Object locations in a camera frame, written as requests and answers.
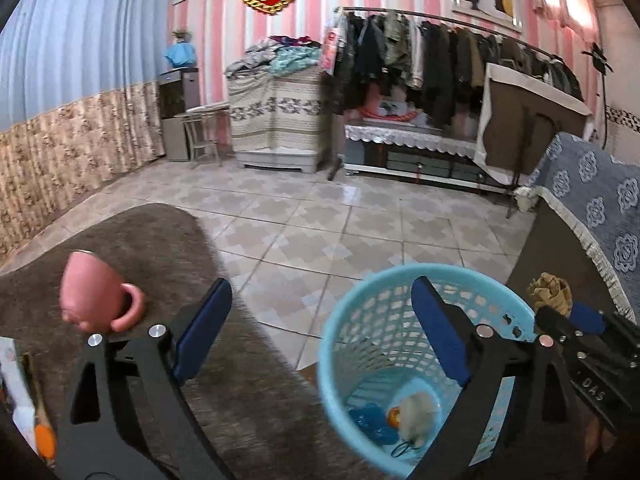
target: blue gripper pad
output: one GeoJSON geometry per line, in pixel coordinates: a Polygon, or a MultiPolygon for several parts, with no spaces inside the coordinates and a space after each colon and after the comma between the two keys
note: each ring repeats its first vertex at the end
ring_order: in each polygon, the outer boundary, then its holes
{"type": "Polygon", "coordinates": [[[176,343],[174,378],[178,384],[193,379],[231,311],[233,291],[227,280],[209,291],[189,328],[176,343]]]}
{"type": "Polygon", "coordinates": [[[574,304],[571,307],[569,321],[571,321],[576,328],[579,328],[585,334],[601,335],[606,328],[604,318],[601,314],[598,314],[595,310],[590,309],[588,306],[584,306],[578,301],[574,301],[574,304]]]}
{"type": "Polygon", "coordinates": [[[438,291],[424,276],[414,281],[411,304],[445,375],[463,388],[471,373],[467,367],[465,342],[444,313],[445,308],[452,306],[442,301],[438,291]]]}

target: brown rug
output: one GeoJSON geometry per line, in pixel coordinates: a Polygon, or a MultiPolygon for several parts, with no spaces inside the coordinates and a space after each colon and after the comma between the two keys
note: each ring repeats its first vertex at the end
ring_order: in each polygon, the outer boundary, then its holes
{"type": "MultiPolygon", "coordinates": [[[[34,354],[54,424],[86,339],[60,319],[58,306],[66,259],[76,249],[97,253],[146,293],[148,312],[137,332],[168,322],[225,275],[195,218],[153,204],[95,225],[1,277],[0,335],[34,354]]],[[[384,478],[346,448],[327,422],[318,393],[274,350],[237,296],[207,361],[183,392],[238,479],[384,478]]],[[[159,435],[148,424],[143,430],[150,448],[163,457],[159,435]]]]}

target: basket rim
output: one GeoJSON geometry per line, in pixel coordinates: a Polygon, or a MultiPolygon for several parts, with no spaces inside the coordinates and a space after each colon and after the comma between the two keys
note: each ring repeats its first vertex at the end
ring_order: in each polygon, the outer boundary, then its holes
{"type": "Polygon", "coordinates": [[[479,285],[498,286],[505,295],[510,296],[515,303],[519,303],[523,307],[523,314],[526,313],[531,321],[534,321],[534,314],[529,305],[507,286],[476,270],[447,264],[409,264],[383,270],[354,286],[334,306],[334,311],[322,330],[320,351],[318,352],[318,388],[325,413],[335,431],[351,449],[386,473],[402,478],[409,476],[414,468],[409,463],[392,458],[373,444],[353,423],[349,413],[342,405],[333,380],[334,364],[332,362],[332,353],[338,330],[344,317],[347,316],[351,304],[361,299],[360,297],[364,296],[372,285],[380,282],[389,282],[396,276],[414,274],[418,277],[428,275],[429,271],[436,273],[455,272],[462,278],[468,278],[479,285]]]}

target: tiled floor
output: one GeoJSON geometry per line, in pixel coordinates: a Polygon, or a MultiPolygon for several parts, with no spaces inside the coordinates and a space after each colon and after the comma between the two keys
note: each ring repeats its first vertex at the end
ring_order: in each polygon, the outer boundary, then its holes
{"type": "Polygon", "coordinates": [[[495,196],[367,176],[159,161],[76,206],[0,273],[90,225],[161,202],[200,219],[236,293],[295,368],[313,363],[335,303],[374,272],[402,263],[464,265],[504,282],[533,222],[495,196]]]}

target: mug handle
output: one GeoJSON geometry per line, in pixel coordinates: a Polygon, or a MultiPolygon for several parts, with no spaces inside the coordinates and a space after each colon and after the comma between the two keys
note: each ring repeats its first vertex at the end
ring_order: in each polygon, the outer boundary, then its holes
{"type": "Polygon", "coordinates": [[[118,319],[111,321],[111,330],[124,332],[140,321],[145,312],[145,295],[131,283],[123,283],[123,290],[131,295],[131,307],[118,319]]]}

